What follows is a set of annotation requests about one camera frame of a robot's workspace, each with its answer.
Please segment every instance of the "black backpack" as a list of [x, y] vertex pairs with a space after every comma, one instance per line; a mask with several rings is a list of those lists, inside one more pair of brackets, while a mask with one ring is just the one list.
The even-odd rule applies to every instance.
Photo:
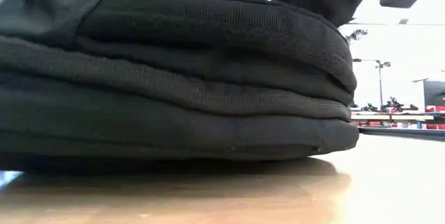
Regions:
[[267, 0], [5, 0], [2, 159], [352, 148], [352, 59], [322, 15]]

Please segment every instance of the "light pole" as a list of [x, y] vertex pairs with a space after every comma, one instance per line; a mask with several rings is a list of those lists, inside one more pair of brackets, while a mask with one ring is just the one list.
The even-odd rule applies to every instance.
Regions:
[[353, 59], [353, 61], [354, 62], [375, 61], [378, 64], [378, 66], [376, 68], [378, 68], [378, 85], [379, 85], [379, 89], [380, 89], [380, 112], [383, 112], [382, 68], [391, 67], [391, 63], [384, 62], [382, 64], [381, 60], [362, 60], [360, 58], [355, 58], [355, 59]]

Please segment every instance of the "table surface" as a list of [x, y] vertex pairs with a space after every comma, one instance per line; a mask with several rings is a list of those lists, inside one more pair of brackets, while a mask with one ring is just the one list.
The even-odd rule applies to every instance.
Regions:
[[0, 222], [445, 223], [445, 143], [360, 136], [276, 163], [154, 163], [139, 174], [0, 172]]

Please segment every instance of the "wooden table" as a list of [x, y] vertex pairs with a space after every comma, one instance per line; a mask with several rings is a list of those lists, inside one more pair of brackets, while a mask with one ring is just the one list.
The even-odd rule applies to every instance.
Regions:
[[0, 223], [445, 223], [445, 143], [361, 136], [282, 163], [155, 163], [138, 175], [0, 173]]

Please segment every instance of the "black fabric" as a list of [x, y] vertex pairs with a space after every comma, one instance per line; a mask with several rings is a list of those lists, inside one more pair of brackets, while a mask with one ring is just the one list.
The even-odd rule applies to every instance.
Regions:
[[0, 153], [292, 159], [358, 135], [345, 39], [280, 2], [6, 0], [0, 70]]

